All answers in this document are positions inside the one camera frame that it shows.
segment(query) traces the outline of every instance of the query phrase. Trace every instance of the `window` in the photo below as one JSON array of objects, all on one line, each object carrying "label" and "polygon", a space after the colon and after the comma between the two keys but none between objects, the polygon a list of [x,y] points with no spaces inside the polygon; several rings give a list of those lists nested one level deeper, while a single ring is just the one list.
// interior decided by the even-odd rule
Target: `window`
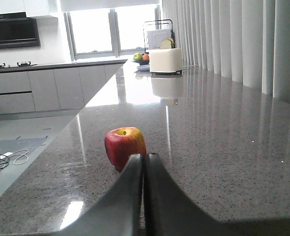
[{"label": "window", "polygon": [[137,5],[66,13],[74,59],[144,52],[143,23],[159,20],[159,5]]},{"label": "window", "polygon": [[70,13],[76,53],[111,51],[108,9]]}]

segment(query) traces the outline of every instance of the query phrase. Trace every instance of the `white toaster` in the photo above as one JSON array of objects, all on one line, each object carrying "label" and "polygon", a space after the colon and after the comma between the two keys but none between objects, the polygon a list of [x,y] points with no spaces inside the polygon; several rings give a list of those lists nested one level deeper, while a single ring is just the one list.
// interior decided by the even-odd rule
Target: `white toaster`
[{"label": "white toaster", "polygon": [[153,49],[149,51],[150,72],[181,74],[183,68],[181,48]]}]

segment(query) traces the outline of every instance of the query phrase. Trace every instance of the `kitchen cabinet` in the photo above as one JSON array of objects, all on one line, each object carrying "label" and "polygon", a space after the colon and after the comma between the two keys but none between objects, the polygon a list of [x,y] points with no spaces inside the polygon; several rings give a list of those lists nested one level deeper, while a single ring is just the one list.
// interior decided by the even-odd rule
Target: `kitchen cabinet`
[{"label": "kitchen cabinet", "polygon": [[0,93],[31,91],[28,73],[13,72],[0,74]]},{"label": "kitchen cabinet", "polygon": [[0,114],[35,112],[32,93],[0,95]]},{"label": "kitchen cabinet", "polygon": [[103,65],[80,67],[79,73],[84,103],[87,104],[106,83],[104,67]]},{"label": "kitchen cabinet", "polygon": [[29,71],[28,75],[35,111],[59,110],[60,104],[53,70]]},{"label": "kitchen cabinet", "polygon": [[109,81],[111,77],[120,69],[122,64],[111,64],[111,65],[105,65],[104,71],[105,71],[105,78],[106,81]]},{"label": "kitchen cabinet", "polygon": [[56,0],[24,0],[27,17],[57,17]]},{"label": "kitchen cabinet", "polygon": [[0,14],[25,12],[23,0],[0,0]]},{"label": "kitchen cabinet", "polygon": [[60,108],[84,107],[79,68],[54,69],[54,77]]}]

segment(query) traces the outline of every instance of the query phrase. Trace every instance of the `dish rack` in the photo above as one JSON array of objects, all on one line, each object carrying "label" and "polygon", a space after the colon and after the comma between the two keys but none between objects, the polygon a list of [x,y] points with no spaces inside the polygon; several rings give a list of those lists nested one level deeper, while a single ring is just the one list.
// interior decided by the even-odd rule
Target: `dish rack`
[{"label": "dish rack", "polygon": [[176,42],[173,31],[173,22],[170,19],[144,22],[143,33],[145,53],[147,54],[149,53],[148,50],[158,48],[158,44],[155,42],[155,37],[157,38],[158,43],[161,42],[161,39],[170,37],[173,39],[175,47]]}]

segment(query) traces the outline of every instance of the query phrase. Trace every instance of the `green apple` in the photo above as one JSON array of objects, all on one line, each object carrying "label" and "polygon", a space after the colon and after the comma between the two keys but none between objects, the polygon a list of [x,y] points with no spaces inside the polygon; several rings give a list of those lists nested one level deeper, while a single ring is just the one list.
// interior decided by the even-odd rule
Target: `green apple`
[{"label": "green apple", "polygon": [[142,55],[140,53],[135,53],[133,58],[134,58],[134,60],[141,60],[142,59]]}]

